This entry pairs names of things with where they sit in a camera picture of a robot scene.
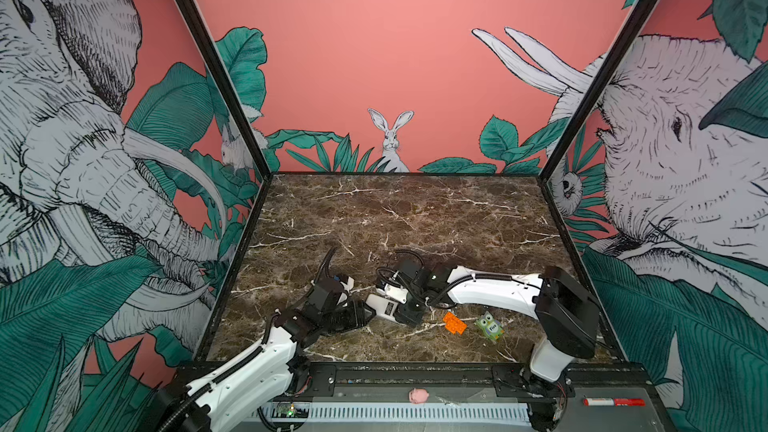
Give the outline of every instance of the pink object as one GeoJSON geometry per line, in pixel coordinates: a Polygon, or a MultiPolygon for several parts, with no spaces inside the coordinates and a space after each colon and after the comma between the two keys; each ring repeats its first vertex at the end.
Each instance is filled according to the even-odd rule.
{"type": "Polygon", "coordinates": [[[411,404],[424,404],[429,399],[429,392],[425,389],[413,389],[408,392],[408,399],[411,404]]]}

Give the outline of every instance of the orange toy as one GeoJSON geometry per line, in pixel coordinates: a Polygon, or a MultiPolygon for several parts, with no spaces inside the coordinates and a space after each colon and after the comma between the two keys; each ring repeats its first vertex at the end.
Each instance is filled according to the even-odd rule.
{"type": "Polygon", "coordinates": [[[458,334],[461,335],[467,328],[467,325],[451,312],[447,312],[446,316],[442,318],[442,321],[446,322],[446,329],[452,334],[458,332],[458,334]]]}

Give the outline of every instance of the red marker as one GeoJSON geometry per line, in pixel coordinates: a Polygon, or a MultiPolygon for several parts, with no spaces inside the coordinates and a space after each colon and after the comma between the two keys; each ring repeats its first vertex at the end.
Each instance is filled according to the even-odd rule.
{"type": "Polygon", "coordinates": [[[643,399],[584,399],[584,405],[635,405],[645,406],[643,399]]]}

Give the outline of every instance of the brown marble surface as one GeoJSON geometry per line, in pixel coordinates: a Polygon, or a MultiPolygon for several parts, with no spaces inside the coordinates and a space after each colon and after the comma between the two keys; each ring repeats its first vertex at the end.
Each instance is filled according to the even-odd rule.
{"type": "MultiPolygon", "coordinates": [[[[209,360],[228,360],[259,339],[264,317],[310,286],[323,255],[339,246],[330,271],[356,283],[352,298],[374,292],[376,267],[395,248],[418,251],[428,264],[454,262],[486,272],[539,273],[573,266],[533,178],[427,176],[276,176],[226,303],[209,360]]],[[[312,360],[526,360],[543,334],[538,322],[491,308],[504,327],[496,344],[474,321],[484,307],[453,310],[463,335],[443,327],[445,311],[409,328],[374,318],[367,328],[321,337],[312,360]]],[[[610,361],[601,350],[590,361],[610,361]]]]}

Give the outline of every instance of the rabbit ear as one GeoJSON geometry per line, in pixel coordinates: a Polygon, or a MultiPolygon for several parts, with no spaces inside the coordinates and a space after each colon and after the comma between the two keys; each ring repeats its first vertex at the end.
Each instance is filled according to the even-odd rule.
{"type": "Polygon", "coordinates": [[[389,124],[386,122],[386,119],[383,115],[373,109],[368,109],[368,113],[371,114],[371,119],[373,119],[373,123],[376,125],[376,127],[379,127],[379,129],[383,130],[384,132],[389,131],[389,124]]]}
{"type": "Polygon", "coordinates": [[[392,127],[392,130],[398,130],[400,127],[404,126],[408,123],[408,120],[413,119],[413,111],[407,110],[400,114],[395,120],[395,125],[392,127]]]}

